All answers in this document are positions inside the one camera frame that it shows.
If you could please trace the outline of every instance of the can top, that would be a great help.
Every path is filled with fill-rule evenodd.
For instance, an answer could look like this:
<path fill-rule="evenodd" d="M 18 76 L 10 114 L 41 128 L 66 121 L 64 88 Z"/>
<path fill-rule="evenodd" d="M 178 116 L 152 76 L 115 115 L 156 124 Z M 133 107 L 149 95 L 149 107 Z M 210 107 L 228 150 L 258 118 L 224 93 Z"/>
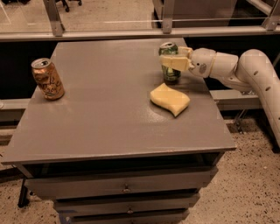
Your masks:
<path fill-rule="evenodd" d="M 48 58 L 42 58 L 42 59 L 35 59 L 32 63 L 31 63 L 31 67 L 32 68 L 44 68 L 47 67 L 48 65 L 51 64 L 51 60 Z"/>
<path fill-rule="evenodd" d="M 175 46 L 175 43 L 173 42 L 166 42 L 164 44 L 162 44 L 160 46 L 161 49 L 167 49 L 167 48 L 171 48 L 171 47 L 174 47 Z"/>

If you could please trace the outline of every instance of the drawer handle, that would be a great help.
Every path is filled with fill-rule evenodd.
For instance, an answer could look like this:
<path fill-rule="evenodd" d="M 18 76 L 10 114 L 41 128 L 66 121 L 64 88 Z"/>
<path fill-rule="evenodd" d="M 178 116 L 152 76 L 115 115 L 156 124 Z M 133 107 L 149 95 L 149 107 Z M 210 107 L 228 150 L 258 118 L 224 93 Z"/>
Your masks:
<path fill-rule="evenodd" d="M 128 185 L 125 185 L 124 189 L 122 190 L 123 193 L 130 193 L 131 190 L 129 189 Z"/>
<path fill-rule="evenodd" d="M 127 211 L 127 214 L 133 214 L 133 210 L 131 208 L 129 208 L 129 210 Z"/>

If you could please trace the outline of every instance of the yellow sponge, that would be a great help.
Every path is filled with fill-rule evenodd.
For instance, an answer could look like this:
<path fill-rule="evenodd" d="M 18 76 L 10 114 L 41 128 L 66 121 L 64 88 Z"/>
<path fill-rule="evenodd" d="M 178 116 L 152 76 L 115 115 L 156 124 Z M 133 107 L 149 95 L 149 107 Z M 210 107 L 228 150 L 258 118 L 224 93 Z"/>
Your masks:
<path fill-rule="evenodd" d="M 164 83 L 150 92 L 150 99 L 158 106 L 170 110 L 178 116 L 190 103 L 190 98 Z"/>

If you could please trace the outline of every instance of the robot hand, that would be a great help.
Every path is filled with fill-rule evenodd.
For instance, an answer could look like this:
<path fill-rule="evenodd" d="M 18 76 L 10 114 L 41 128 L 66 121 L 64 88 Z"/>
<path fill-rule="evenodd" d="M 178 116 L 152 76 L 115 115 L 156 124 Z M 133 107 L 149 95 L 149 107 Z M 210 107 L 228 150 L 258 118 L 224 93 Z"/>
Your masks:
<path fill-rule="evenodd" d="M 206 48 L 179 47 L 178 54 L 160 55 L 160 61 L 166 67 L 217 79 L 229 88 L 245 92 L 253 89 L 280 146 L 280 80 L 263 52 L 248 50 L 238 59 Z"/>

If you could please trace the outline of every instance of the gray tabletop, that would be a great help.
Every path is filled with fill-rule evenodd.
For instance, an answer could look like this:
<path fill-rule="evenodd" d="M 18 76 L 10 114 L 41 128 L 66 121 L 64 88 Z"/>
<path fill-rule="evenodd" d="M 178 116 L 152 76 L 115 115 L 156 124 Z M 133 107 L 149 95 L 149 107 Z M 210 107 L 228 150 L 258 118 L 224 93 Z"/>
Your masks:
<path fill-rule="evenodd" d="M 150 100 L 163 83 L 158 48 L 182 38 L 59 43 L 52 56 L 66 94 L 36 89 L 5 151 L 5 164 L 132 158 L 235 148 L 203 79 L 188 72 L 170 86 L 186 93 L 177 118 Z"/>

